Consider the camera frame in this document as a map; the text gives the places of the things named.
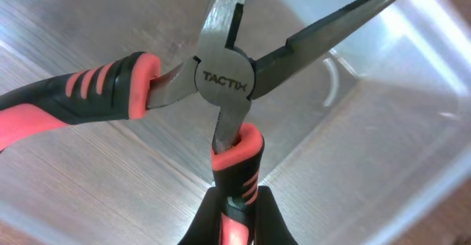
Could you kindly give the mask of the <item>long nose pliers orange black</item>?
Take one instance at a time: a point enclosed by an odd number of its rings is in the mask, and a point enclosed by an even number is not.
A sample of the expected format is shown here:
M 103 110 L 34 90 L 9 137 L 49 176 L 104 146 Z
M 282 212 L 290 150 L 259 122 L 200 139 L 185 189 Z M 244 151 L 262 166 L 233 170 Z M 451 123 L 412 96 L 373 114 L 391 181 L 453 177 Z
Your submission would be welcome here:
M 212 0 L 196 54 L 166 74 L 135 52 L 95 69 L 44 79 L 1 96 L 1 147 L 84 123 L 140 119 L 198 93 L 217 106 L 211 165 L 222 213 L 219 245 L 255 244 L 255 210 L 265 146 L 245 121 L 252 101 L 330 51 L 396 0 L 355 0 L 314 22 L 258 60 L 238 48 L 246 0 Z

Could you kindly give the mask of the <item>clear plastic container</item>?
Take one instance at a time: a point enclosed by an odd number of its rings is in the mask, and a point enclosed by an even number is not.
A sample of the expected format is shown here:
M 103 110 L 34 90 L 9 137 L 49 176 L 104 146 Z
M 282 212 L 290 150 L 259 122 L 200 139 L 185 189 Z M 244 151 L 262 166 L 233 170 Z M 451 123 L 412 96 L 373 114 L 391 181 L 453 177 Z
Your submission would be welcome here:
M 170 70 L 210 0 L 1 0 L 1 91 L 135 51 Z M 176 244 L 212 184 L 218 110 L 194 95 L 1 154 L 3 244 Z M 261 182 L 300 244 L 470 234 L 470 0 L 399 0 L 256 100 Z

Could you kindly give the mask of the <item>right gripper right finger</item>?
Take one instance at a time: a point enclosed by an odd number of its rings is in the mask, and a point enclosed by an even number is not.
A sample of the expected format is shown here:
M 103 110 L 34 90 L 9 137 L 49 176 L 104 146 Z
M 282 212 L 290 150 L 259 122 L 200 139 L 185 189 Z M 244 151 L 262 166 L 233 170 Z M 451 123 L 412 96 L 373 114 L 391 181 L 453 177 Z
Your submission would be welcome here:
M 258 188 L 255 245 L 297 245 L 268 186 Z

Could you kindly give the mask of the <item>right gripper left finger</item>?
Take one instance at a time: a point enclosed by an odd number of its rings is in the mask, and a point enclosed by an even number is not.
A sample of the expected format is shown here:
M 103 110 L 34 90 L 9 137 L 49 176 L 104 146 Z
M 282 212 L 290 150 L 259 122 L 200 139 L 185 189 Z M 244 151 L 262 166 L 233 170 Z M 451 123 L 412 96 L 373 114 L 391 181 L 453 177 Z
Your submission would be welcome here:
M 219 191 L 211 187 L 178 245 L 219 245 L 221 213 Z

